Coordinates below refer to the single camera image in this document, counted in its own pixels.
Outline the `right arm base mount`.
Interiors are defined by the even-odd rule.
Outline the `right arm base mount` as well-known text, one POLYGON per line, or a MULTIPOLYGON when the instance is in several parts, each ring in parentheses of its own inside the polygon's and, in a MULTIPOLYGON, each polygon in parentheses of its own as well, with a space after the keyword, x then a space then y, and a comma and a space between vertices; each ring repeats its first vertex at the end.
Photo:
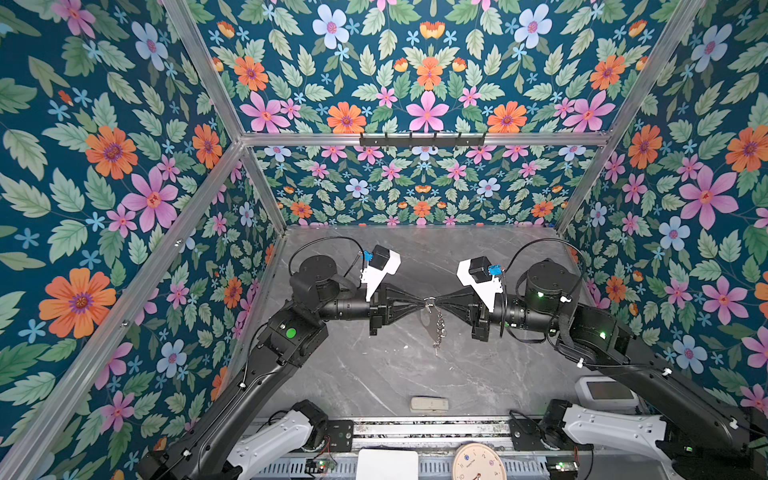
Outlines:
POLYGON ((508 425, 518 451, 540 447, 566 451, 591 445, 649 458, 661 455, 657 444, 668 430, 659 415, 603 412, 561 399, 551 400, 538 419, 511 409, 508 425))

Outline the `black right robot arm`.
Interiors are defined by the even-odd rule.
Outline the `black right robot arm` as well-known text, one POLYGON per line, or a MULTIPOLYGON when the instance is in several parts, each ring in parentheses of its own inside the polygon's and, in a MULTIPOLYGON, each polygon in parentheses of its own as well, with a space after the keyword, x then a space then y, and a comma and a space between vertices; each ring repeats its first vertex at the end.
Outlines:
POLYGON ((651 416, 598 413, 577 404, 556 414, 576 444, 606 445, 659 461, 673 479, 764 479, 767 421, 716 399, 608 311, 579 301, 581 280, 545 259, 508 292, 485 257, 460 263, 462 289, 441 308, 486 341, 493 326, 539 332, 563 357, 625 386, 656 409, 651 416))

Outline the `silver keys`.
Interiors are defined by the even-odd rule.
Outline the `silver keys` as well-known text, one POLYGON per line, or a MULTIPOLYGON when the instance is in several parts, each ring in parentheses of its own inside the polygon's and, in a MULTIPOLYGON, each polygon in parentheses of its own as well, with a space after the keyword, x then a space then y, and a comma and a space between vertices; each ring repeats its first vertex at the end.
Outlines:
POLYGON ((435 297, 424 299, 424 308, 428 314, 428 320, 422 326, 427 330, 433 342, 433 348, 439 349, 446 335, 445 319, 439 309, 435 297))

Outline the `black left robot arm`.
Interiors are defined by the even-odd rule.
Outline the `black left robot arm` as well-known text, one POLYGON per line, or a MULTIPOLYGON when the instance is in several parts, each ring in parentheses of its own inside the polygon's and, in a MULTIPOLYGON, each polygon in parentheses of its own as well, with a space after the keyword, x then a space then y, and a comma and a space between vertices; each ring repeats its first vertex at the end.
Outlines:
POLYGON ((137 467, 143 479, 251 479, 286 453, 321 441, 327 416, 302 401, 278 423, 245 434, 256 414, 327 339, 328 322, 366 321, 369 332, 423 305, 386 283, 400 255, 376 246, 363 257, 361 280, 340 274, 327 255, 305 259, 289 276, 291 297, 261 328, 243 368, 196 425, 137 467))

